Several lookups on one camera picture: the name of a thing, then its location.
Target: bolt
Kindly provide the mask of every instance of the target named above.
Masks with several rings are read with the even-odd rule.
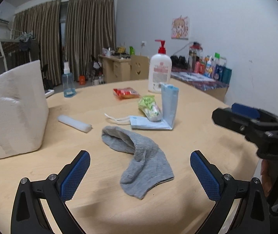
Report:
[[[268,137],[273,136],[273,134],[272,134],[271,132],[265,132],[265,134],[266,134]]]
[[[49,180],[55,180],[56,177],[57,177],[56,174],[50,174],[50,175],[48,176],[48,179],[49,179]]]
[[[258,179],[258,178],[253,178],[253,182],[255,182],[256,184],[259,184],[260,183],[260,179]]]
[[[21,184],[25,184],[27,182],[27,178],[23,178],[20,182]]]
[[[232,176],[230,174],[224,174],[224,178],[226,180],[231,180],[232,179]]]

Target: green plastic wrapper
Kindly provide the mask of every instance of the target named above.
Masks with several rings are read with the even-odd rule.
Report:
[[[157,106],[154,96],[144,96],[138,103],[138,108],[153,122],[162,120],[162,111]]]

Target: white power strip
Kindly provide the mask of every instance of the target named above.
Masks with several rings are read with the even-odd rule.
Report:
[[[46,96],[46,98],[48,98],[48,97],[50,97],[51,95],[53,95],[54,93],[55,93],[54,90],[47,90],[47,91],[45,91],[45,96]]]

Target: blue bottle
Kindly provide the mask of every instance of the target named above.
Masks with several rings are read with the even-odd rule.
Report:
[[[70,72],[69,63],[64,63],[64,74],[62,75],[63,94],[66,98],[71,98],[76,95],[74,87],[74,77]]]

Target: gray sock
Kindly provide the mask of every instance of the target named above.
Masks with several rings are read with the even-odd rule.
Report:
[[[108,126],[102,130],[102,140],[111,149],[134,154],[120,181],[128,195],[143,199],[153,187],[174,179],[164,152],[150,138]]]

